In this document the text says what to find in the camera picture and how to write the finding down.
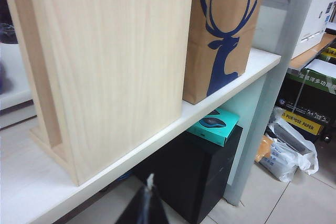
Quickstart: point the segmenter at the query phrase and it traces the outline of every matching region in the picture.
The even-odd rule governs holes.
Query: luckin coffee bag
[[[245,72],[261,0],[192,0],[183,99],[192,104]]]

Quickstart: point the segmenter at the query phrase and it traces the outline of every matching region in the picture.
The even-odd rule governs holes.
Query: black box
[[[286,76],[279,91],[276,105],[292,111],[301,86],[301,82]],[[305,84],[294,113],[321,125],[330,126],[336,120],[336,95]]]
[[[154,173],[161,198],[191,224],[200,223],[223,196],[242,130],[235,126],[224,147],[183,132],[133,172],[144,183]]]

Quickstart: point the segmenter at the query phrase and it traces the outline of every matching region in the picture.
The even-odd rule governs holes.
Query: computer mouse box
[[[238,115],[217,108],[192,125],[187,131],[224,146],[238,120]]]

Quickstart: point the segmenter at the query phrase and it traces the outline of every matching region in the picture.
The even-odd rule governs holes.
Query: white shelf panel
[[[0,94],[1,110],[32,99],[25,68],[22,62],[18,44],[0,43],[1,76],[3,77],[3,92]]]
[[[252,49],[242,76],[197,105],[183,102],[178,120],[79,187],[28,137],[28,129],[36,126],[36,120],[2,131],[1,221],[6,224],[45,224],[57,220],[264,75],[279,61],[279,55]]]

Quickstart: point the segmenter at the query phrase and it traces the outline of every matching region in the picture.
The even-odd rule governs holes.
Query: floor tile
[[[209,216],[219,224],[264,223],[287,184],[276,180],[261,165],[254,164],[241,197],[241,204],[234,207],[221,200]]]
[[[336,190],[297,171],[266,224],[334,224]]]
[[[317,141],[315,146],[319,170],[312,176],[336,189],[336,140],[334,138],[329,144]]]
[[[141,186],[142,183],[137,178],[130,177],[79,215],[69,220],[67,224],[115,223]],[[171,224],[188,224],[165,202],[163,202],[163,207]],[[216,223],[206,217],[202,224]]]
[[[211,219],[209,216],[205,217],[201,224],[217,224],[216,221]]]

